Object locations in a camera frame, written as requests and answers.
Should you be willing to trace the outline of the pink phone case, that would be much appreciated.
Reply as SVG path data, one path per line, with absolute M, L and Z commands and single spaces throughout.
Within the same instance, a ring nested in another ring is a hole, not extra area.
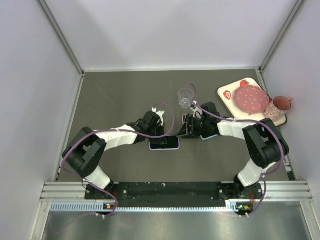
M 187 115 L 187 114 L 184 114 L 184 115 L 182 116 L 182 123 L 185 124 L 185 123 L 187 123 L 187 121 L 188 121 L 188 115 Z

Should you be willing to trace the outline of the light blue phone case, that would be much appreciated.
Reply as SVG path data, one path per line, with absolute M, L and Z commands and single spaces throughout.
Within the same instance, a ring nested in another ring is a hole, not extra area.
M 218 136 L 217 134 L 215 134 L 215 135 L 210 135 L 210 136 L 206 136 L 206 135 L 203 136 L 203 135 L 201 135 L 200 138 L 201 138 L 203 141 L 206 141 L 206 140 L 215 138 L 215 137 L 217 137 L 217 136 Z

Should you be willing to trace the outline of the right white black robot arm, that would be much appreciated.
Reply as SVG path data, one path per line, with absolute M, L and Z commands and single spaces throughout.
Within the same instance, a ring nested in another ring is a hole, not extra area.
M 207 139 L 224 136 L 246 143 L 250 156 L 248 163 L 234 177 L 232 184 L 221 183 L 217 187 L 219 196 L 224 200 L 247 197 L 261 177 L 290 151 L 287 142 L 269 118 L 261 121 L 223 118 L 213 102 L 192 105 L 191 109 L 192 114 L 183 116 L 183 125 L 177 137 Z

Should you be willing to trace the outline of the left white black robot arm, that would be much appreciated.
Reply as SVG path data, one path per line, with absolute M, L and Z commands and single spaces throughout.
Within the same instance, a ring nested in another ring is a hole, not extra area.
M 114 191 L 112 180 L 99 167 L 104 152 L 145 140 L 164 144 L 164 114 L 152 108 L 136 122 L 104 132 L 84 127 L 66 147 L 62 158 L 82 179 L 96 186 L 98 195 L 109 198 Z

